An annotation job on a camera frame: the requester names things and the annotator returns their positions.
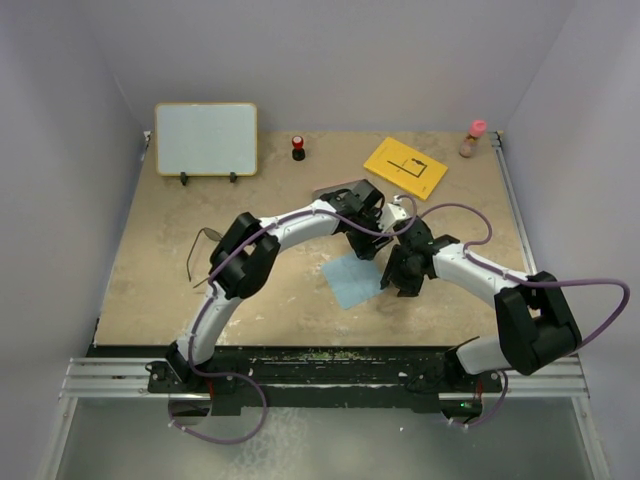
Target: wooden table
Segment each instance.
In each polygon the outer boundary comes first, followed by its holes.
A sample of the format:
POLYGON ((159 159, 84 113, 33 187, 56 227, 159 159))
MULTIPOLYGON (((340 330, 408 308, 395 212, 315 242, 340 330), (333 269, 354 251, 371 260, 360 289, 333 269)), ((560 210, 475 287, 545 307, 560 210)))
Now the wooden table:
MULTIPOLYGON (((497 158, 481 141, 474 158, 457 153, 462 134, 406 132, 295 132, 305 138, 306 160, 291 159, 292 132, 259 136, 258 173, 232 184, 227 178, 194 177, 186 187, 156 173, 152 141, 116 258, 95 336, 97 345, 166 345, 195 315, 204 286, 193 289, 209 269, 215 244, 199 241, 202 227, 226 231, 240 213, 256 217, 286 213, 311 202, 317 187, 367 178, 387 198, 401 193, 369 174, 362 164, 387 136, 436 160, 449 171, 421 210, 442 202, 462 202, 482 210, 494 226, 489 245, 475 250, 510 268, 523 269, 521 245, 512 220, 497 158)), ((425 219, 434 236, 462 241, 482 238, 485 228, 471 213, 442 209, 425 219)), ((426 281, 416 298, 382 294, 343 310, 322 274, 324 263, 350 253, 343 235, 320 238, 278 256, 266 286, 238 308, 219 343, 260 345, 454 345, 496 331, 492 309, 441 280, 426 281)), ((380 270, 391 247, 378 254, 380 270)))

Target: gray wall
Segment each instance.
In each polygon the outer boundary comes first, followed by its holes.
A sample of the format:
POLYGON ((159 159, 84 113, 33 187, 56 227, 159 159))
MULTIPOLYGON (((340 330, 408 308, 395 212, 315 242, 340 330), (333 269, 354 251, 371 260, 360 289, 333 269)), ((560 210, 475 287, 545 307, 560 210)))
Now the gray wall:
POLYGON ((77 0, 135 116, 253 101, 269 130, 505 127, 574 0, 77 0))
MULTIPOLYGON (((578 4, 507 125, 506 155, 538 266, 631 284, 626 313, 581 356, 615 478, 638 478, 640 3, 578 4)), ((569 293, 585 333, 620 296, 569 293)))
POLYGON ((69 357, 87 347, 142 148, 68 0, 0 3, 2 478, 33 478, 69 357))

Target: pink lid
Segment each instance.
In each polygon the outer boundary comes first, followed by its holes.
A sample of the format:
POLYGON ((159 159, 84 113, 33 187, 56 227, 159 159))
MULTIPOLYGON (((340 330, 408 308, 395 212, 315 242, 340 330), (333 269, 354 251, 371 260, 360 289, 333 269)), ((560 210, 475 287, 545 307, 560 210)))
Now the pink lid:
POLYGON ((469 135, 473 137, 481 137, 487 131, 487 122, 484 120, 474 120, 469 128, 469 135))

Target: whiteboard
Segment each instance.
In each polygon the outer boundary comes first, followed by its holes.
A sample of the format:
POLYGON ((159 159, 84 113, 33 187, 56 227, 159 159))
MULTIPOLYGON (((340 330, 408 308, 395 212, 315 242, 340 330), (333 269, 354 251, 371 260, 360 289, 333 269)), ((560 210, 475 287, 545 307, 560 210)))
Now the whiteboard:
POLYGON ((253 175, 258 169, 252 103, 160 103, 155 109, 160 175, 253 175))

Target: light blue towel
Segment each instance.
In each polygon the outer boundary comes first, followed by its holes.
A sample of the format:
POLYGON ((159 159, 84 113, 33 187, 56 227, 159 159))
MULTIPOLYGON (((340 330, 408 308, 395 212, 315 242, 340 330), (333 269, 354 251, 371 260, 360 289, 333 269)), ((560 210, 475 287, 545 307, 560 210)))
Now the light blue towel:
POLYGON ((378 266, 372 261, 358 260, 354 253, 325 263, 322 273, 345 310, 382 293, 378 266))

